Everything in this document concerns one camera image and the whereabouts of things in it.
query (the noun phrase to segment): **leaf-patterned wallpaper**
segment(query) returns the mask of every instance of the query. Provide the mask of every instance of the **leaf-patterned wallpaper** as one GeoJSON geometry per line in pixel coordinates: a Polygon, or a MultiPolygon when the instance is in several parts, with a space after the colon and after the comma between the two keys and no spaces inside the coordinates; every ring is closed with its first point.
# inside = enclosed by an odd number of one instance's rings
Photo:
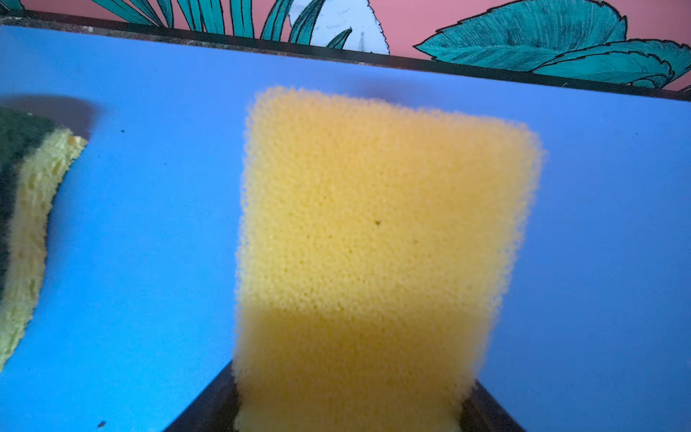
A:
{"type": "Polygon", "coordinates": [[[0,0],[0,7],[691,91],[691,1],[0,0]]]}

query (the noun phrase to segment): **botanical print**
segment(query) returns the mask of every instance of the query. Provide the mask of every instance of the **botanical print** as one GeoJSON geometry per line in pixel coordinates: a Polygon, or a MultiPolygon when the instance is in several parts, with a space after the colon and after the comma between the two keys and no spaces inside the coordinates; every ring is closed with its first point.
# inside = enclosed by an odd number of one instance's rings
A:
{"type": "MultiPolygon", "coordinates": [[[[666,87],[691,71],[688,45],[662,38],[630,37],[633,23],[612,4],[595,0],[519,0],[505,4],[468,0],[464,6],[489,3],[493,7],[471,17],[447,19],[440,13],[435,23],[442,27],[447,21],[447,26],[434,33],[437,26],[432,27],[426,38],[422,33],[413,49],[414,39],[408,34],[420,35],[422,24],[418,21],[425,21],[417,20],[417,15],[434,16],[435,6],[444,10],[456,7],[452,1],[456,0],[0,0],[0,8],[25,6],[135,24],[648,88],[666,87]],[[410,14],[417,15],[409,19],[410,14]],[[389,21],[382,24],[382,17],[389,21]],[[410,23],[415,23],[414,28],[408,28],[410,23]],[[394,36],[385,36],[388,31],[394,36]],[[402,40],[409,42],[402,45],[402,40]]],[[[662,1],[671,0],[650,2],[646,7],[654,9],[662,1]]],[[[680,8],[688,8],[682,3],[680,8]]],[[[691,41],[688,28],[686,42],[691,41]]],[[[679,81],[681,85],[675,83],[673,87],[691,91],[690,78],[691,74],[686,75],[679,81]]]]}

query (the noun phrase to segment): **sponge edge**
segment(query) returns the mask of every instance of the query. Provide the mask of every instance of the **sponge edge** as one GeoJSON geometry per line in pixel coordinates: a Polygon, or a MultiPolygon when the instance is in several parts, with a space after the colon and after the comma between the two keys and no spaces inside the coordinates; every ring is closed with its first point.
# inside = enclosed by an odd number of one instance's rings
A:
{"type": "Polygon", "coordinates": [[[37,305],[53,197],[86,141],[49,119],[0,109],[0,371],[37,305]]]}
{"type": "Polygon", "coordinates": [[[273,88],[247,125],[236,427],[457,431],[542,150],[525,126],[273,88]]]}

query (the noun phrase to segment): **leaf illustration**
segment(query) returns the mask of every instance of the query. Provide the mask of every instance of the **leaf illustration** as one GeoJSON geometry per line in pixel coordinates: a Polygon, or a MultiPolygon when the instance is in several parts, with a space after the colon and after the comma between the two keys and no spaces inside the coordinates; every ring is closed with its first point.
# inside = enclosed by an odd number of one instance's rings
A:
{"type": "Polygon", "coordinates": [[[225,34],[223,27],[223,10],[220,0],[198,0],[202,11],[204,29],[209,33],[225,34]]]}
{"type": "Polygon", "coordinates": [[[641,79],[652,83],[666,80],[672,73],[672,67],[652,54],[609,52],[541,66],[533,72],[555,77],[633,84],[641,79]]]}
{"type": "Polygon", "coordinates": [[[266,41],[280,41],[281,33],[283,32],[283,23],[285,17],[288,15],[288,10],[293,4],[293,0],[276,0],[276,3],[271,7],[269,17],[266,18],[264,29],[261,32],[261,38],[266,41]]]}
{"type": "Polygon", "coordinates": [[[331,42],[329,42],[326,47],[327,48],[336,48],[337,50],[342,50],[343,45],[346,44],[346,39],[348,36],[350,36],[350,33],[352,33],[352,28],[346,28],[344,31],[340,32],[334,39],[331,39],[331,42]]]}
{"type": "Polygon", "coordinates": [[[185,20],[190,30],[196,32],[204,31],[204,24],[202,22],[202,11],[199,8],[198,0],[178,0],[180,9],[184,14],[185,20]]]}
{"type": "MultiPolygon", "coordinates": [[[[310,0],[293,0],[288,12],[291,25],[295,25],[309,2],[310,0]]],[[[343,49],[363,53],[389,53],[381,24],[369,0],[327,0],[314,24],[310,45],[328,46],[339,33],[349,28],[352,33],[343,49]]]]}
{"type": "Polygon", "coordinates": [[[125,21],[132,24],[153,25],[144,15],[140,14],[135,8],[125,3],[123,0],[93,0],[99,6],[110,10],[125,21]]]}
{"type": "Polygon", "coordinates": [[[166,18],[166,24],[169,28],[174,28],[175,20],[173,19],[173,5],[171,0],[158,0],[158,5],[161,7],[161,12],[166,18]]]}
{"type": "Polygon", "coordinates": [[[592,46],[583,50],[569,51],[554,57],[542,64],[548,66],[565,60],[573,60],[579,57],[586,57],[593,54],[603,54],[616,51],[618,53],[638,53],[643,55],[654,55],[661,61],[667,62],[672,67],[672,71],[663,83],[656,83],[655,88],[663,88],[670,82],[691,71],[691,47],[679,45],[673,41],[659,41],[656,39],[631,39],[623,42],[612,42],[610,44],[592,46]]]}
{"type": "Polygon", "coordinates": [[[312,0],[310,4],[307,5],[300,13],[298,19],[295,20],[293,28],[290,29],[288,41],[294,44],[310,44],[314,23],[316,23],[316,18],[319,16],[321,7],[324,6],[324,1],[325,0],[312,0]]]}
{"type": "Polygon", "coordinates": [[[626,38],[626,17],[605,2],[521,0],[459,21],[415,48],[443,62],[530,71],[565,51],[626,38]]]}
{"type": "Polygon", "coordinates": [[[154,22],[154,24],[163,27],[163,23],[161,22],[161,18],[158,17],[156,12],[154,12],[153,8],[149,4],[148,0],[131,0],[132,4],[134,6],[137,6],[139,10],[141,10],[144,15],[148,16],[151,21],[154,22]]]}
{"type": "Polygon", "coordinates": [[[230,17],[235,36],[254,37],[252,0],[230,0],[230,17]]]}
{"type": "Polygon", "coordinates": [[[0,0],[0,6],[4,6],[5,9],[8,9],[8,10],[23,10],[24,9],[24,6],[22,6],[22,4],[19,0],[0,0]]]}

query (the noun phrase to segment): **black border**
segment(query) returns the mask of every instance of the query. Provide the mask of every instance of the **black border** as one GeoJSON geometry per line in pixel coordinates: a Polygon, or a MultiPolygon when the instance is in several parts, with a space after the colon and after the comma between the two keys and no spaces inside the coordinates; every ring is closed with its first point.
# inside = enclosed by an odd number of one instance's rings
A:
{"type": "Polygon", "coordinates": [[[505,71],[502,69],[481,68],[451,64],[435,60],[412,59],[395,55],[360,53],[358,51],[335,50],[319,46],[291,44],[288,42],[265,41],[247,37],[217,35],[213,33],[193,32],[175,28],[131,24],[106,19],[78,17],[75,15],[53,14],[32,10],[14,10],[0,15],[0,25],[21,26],[29,28],[45,28],[67,32],[96,34],[125,39],[139,39],[146,41],[161,41],[170,44],[188,46],[204,46],[227,50],[239,50],[252,53],[273,55],[287,55],[306,59],[329,60],[380,66],[385,68],[408,69],[447,75],[461,75],[499,81],[518,82],[523,84],[537,84],[542,86],[574,88],[605,93],[619,93],[657,97],[662,99],[681,100],[691,102],[691,92],[659,90],[622,84],[588,81],[585,79],[570,79],[539,75],[530,72],[505,71]]]}

